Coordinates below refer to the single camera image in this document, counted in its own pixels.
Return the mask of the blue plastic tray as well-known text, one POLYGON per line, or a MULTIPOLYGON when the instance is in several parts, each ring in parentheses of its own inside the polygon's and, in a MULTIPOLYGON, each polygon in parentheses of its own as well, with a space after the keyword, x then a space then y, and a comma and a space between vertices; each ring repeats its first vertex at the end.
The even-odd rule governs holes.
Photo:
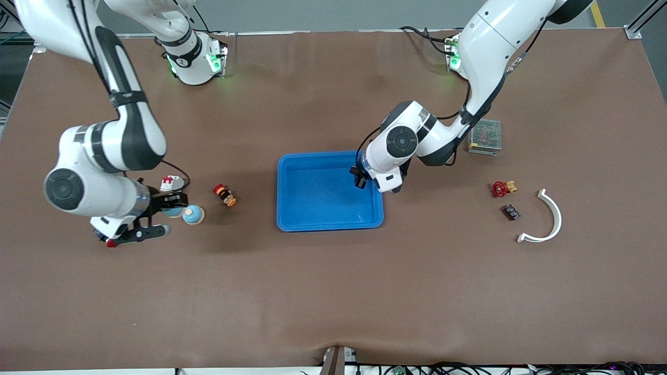
POLYGON ((355 151, 292 153, 277 162, 276 223, 284 232, 323 232, 379 227, 382 194, 355 187, 355 151))

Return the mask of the red yellow emergency stop button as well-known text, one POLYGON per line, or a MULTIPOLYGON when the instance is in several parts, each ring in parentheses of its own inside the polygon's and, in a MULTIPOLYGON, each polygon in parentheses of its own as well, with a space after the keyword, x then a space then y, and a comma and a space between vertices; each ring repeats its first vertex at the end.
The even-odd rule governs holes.
POLYGON ((231 190, 224 185, 224 184, 218 184, 214 187, 213 192, 217 197, 219 197, 219 200, 222 202, 227 207, 233 207, 237 200, 235 195, 232 194, 231 190))

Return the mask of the metal mesh power supply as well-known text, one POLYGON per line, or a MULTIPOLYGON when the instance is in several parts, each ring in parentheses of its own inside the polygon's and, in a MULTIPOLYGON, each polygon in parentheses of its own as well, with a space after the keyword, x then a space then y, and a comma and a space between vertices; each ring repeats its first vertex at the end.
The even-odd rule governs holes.
POLYGON ((481 119, 468 135, 467 151, 471 154, 497 156, 502 150, 502 123, 481 119))

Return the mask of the metal table clamp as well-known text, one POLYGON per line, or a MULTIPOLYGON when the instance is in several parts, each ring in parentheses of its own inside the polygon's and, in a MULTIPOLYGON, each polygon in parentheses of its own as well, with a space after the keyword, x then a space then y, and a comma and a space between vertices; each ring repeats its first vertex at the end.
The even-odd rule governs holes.
POLYGON ((349 366, 357 365, 356 350, 352 347, 332 346, 326 349, 319 375, 349 375, 349 366))

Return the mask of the white curved plastic bracket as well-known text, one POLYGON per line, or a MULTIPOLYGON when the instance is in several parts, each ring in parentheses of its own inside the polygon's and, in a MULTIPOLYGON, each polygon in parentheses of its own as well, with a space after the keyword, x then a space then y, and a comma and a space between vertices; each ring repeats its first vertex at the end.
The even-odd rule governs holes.
POLYGON ((537 198, 543 201, 550 208, 553 216, 553 228, 551 232, 545 237, 535 237, 529 235, 528 233, 521 233, 516 239, 516 242, 518 244, 522 242, 528 242, 532 244, 543 243, 545 241, 553 239, 561 230, 563 216, 562 212, 560 211, 560 207, 558 207, 557 203, 553 201, 552 197, 547 195, 546 189, 539 190, 537 193, 537 198))

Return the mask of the aluminium frame with dark braces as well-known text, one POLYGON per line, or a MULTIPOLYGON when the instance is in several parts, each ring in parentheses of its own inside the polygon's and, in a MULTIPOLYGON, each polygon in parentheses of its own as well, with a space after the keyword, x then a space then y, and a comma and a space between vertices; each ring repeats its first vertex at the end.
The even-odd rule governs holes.
POLYGON ((46 48, 30 36, 19 17, 20 0, 0 0, 0 46, 32 47, 32 53, 45 53, 46 48))

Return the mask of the aluminium frame corner post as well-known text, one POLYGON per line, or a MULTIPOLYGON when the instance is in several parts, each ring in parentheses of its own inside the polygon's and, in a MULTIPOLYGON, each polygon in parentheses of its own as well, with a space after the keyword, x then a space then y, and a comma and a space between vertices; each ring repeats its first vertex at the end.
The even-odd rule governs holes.
POLYGON ((623 29, 629 40, 641 40, 641 29, 646 26, 661 10, 667 7, 667 0, 650 0, 629 24, 623 29))

